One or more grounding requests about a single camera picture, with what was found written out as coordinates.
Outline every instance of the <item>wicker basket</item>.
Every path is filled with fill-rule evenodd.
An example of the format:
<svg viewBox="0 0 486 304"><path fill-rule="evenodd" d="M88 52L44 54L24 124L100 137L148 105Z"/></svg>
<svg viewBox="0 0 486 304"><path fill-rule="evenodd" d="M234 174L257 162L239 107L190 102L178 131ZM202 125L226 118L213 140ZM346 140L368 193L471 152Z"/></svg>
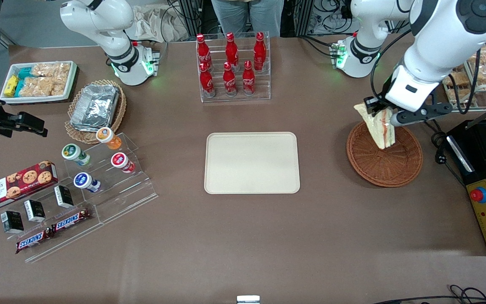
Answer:
<svg viewBox="0 0 486 304"><path fill-rule="evenodd" d="M381 187L401 187L413 181L423 166L419 142L405 127L395 128L395 144L380 150L364 122L348 136L346 152L361 177Z"/></svg>
<svg viewBox="0 0 486 304"><path fill-rule="evenodd" d="M93 81L90 84L98 84L98 85L113 85L114 87L119 89L119 100L117 103L116 107L116 113L114 114L114 119L112 122L112 131L116 133L116 130L119 128L119 125L121 125L121 121L123 120L123 116L125 115L125 110L127 109L127 98L125 97L125 93L123 93L123 89L121 86L111 80L97 80ZM69 111L67 112L69 114L69 119L70 117L73 117L73 113L76 109L76 103L80 99L81 93L83 92L83 88L76 94L76 96L73 99L73 102L69 106ZM98 144L99 141L97 140L96 133L95 132L84 132L84 131L78 131L75 128L71 126L71 122L67 121L65 123L65 129L67 130L67 134L74 140L77 140L79 142L83 142L85 144Z"/></svg>

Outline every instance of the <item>jeans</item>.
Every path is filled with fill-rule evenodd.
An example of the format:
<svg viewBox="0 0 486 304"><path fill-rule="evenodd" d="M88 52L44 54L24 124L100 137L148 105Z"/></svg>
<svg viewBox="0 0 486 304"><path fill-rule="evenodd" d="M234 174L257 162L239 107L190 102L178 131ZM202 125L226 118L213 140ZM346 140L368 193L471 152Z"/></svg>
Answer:
<svg viewBox="0 0 486 304"><path fill-rule="evenodd" d="M211 0L224 33L245 32L249 12L255 32L269 31L270 37L280 36L280 19L284 0Z"/></svg>

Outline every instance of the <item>cookie box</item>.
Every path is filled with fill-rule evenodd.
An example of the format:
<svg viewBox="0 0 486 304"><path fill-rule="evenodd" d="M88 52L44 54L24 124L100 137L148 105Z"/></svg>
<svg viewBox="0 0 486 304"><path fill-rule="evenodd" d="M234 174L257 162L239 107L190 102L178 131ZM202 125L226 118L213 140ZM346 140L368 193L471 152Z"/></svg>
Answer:
<svg viewBox="0 0 486 304"><path fill-rule="evenodd" d="M57 183L56 166L42 161L0 179L0 208Z"/></svg>

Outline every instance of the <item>acrylic bottle rack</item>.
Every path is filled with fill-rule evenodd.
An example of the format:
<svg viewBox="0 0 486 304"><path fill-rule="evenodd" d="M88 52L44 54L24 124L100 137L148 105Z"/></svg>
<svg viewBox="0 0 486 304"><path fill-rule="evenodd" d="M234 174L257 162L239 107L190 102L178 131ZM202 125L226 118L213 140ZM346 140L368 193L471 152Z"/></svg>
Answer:
<svg viewBox="0 0 486 304"><path fill-rule="evenodd" d="M8 240L12 242L12 245L6 248L9 254L16 250L16 242L27 239L87 208L91 218L62 229L53 238L39 242L39 244L18 253L25 257L25 262L36 262L158 197L151 179L142 171L136 156L138 148L124 133L120 133L118 136L123 142L119 150L110 150L105 144L97 144L85 150L91 156L86 166L78 166L73 161L65 161L68 175L60 174L60 180L56 185L69 188L73 197L73 207L65 209L58 206L54 194L56 185L53 185L0 209L0 214L7 210L20 212L24 224L23 233L10 236L8 233L5 234L8 236ZM123 173L120 169L112 166L110 159L116 152L125 153L129 160L135 164L135 170L132 173ZM100 190L91 193L88 190L76 188L73 184L73 178L80 172L87 172L100 181ZM27 220L23 204L25 200L35 200L42 203L46 214L46 219L43 222L35 223Z"/></svg>
<svg viewBox="0 0 486 304"><path fill-rule="evenodd" d="M200 61L196 54L198 87L200 89L200 98L202 102L217 101L238 101L238 100L268 100L271 99L271 55L270 55L270 33L264 32L264 43L266 45L266 62L263 71L254 71L256 92L252 96L243 93L243 64L245 60L250 60L254 67L254 44L256 43L256 33L235 33L235 44L239 51L239 71L235 72L235 84L238 89L237 95L230 97L224 92L224 62L226 62L226 38L222 33L204 35L206 43L210 48L211 61L213 64L213 86L216 89L216 95L212 98L204 97L204 91L200 85Z"/></svg>

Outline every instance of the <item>red emergency stop button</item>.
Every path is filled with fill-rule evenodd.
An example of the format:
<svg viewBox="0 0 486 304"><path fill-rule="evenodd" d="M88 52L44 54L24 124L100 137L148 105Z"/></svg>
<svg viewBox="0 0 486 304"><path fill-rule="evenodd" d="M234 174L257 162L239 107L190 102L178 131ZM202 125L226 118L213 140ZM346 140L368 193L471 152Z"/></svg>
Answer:
<svg viewBox="0 0 486 304"><path fill-rule="evenodd" d="M486 190L483 187L475 188L470 191L470 198L481 204L486 203Z"/></svg>

